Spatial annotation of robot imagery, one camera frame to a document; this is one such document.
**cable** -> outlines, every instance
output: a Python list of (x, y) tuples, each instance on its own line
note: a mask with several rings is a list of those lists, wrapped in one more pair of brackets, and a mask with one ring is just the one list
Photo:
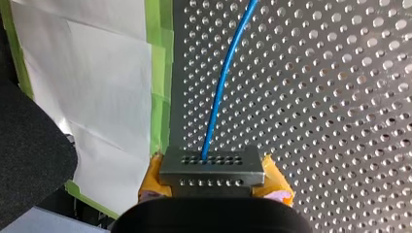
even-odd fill
[(216, 123), (216, 118), (218, 115), (219, 111), (219, 105), (221, 104), (222, 100), (222, 94), (223, 94), (223, 89), (224, 89), (224, 82), (226, 81), (228, 69), (231, 65), (231, 62), (233, 60), (233, 56), (235, 53), (235, 49), (237, 45), (239, 44), (240, 38), (242, 37), (243, 31), (245, 30), (246, 24), (249, 22), (252, 14), (254, 13), (255, 7), (258, 4), (258, 0), (251, 0), (249, 2), (248, 8), (243, 15), (242, 19), (240, 20), (240, 23), (236, 29), (236, 32), (233, 36), (233, 40), (230, 43), (230, 47), (227, 51), (226, 58), (224, 59), (222, 71), (221, 71), (221, 77), (219, 78), (219, 83), (218, 86), (216, 87), (216, 95), (215, 99), (213, 100), (213, 108), (212, 108), (212, 113), (210, 114), (209, 118), (209, 123), (207, 127), (207, 132), (206, 132), (206, 138), (203, 143), (203, 148), (202, 148), (202, 159), (206, 160), (207, 159), (207, 153), (210, 148), (210, 141), (212, 139), (213, 135), (213, 130), (215, 128), (215, 123)]

